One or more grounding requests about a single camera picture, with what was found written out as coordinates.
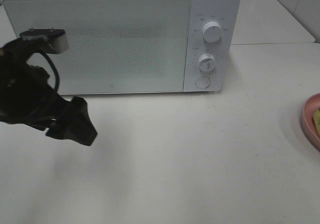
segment white microwave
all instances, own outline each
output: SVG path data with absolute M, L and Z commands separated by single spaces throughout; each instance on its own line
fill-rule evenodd
M 2 1 L 16 35 L 66 30 L 61 94 L 102 94 L 219 91 L 240 0 Z

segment table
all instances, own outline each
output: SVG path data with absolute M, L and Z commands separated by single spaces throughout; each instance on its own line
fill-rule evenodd
M 320 153 L 300 129 L 320 44 L 233 45 L 219 93 L 87 96 L 92 147 L 0 124 L 2 223 L 320 220 Z
M 14 33 L 0 6 L 0 45 Z M 312 43 L 308 31 L 277 0 L 241 0 L 232 44 Z

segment microwave knob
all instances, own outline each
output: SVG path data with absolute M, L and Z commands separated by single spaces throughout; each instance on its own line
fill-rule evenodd
M 216 67 L 215 57 L 211 54 L 203 54 L 198 60 L 198 67 L 202 72 L 211 72 Z
M 210 21 L 202 27 L 202 34 L 205 41 L 217 42 L 222 36 L 222 26 L 217 21 Z

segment microwave door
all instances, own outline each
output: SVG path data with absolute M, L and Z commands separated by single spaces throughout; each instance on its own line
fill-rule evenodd
M 51 56 L 62 94 L 182 92 L 190 1 L 10 0 L 6 9 L 17 34 L 66 30 L 70 49 Z

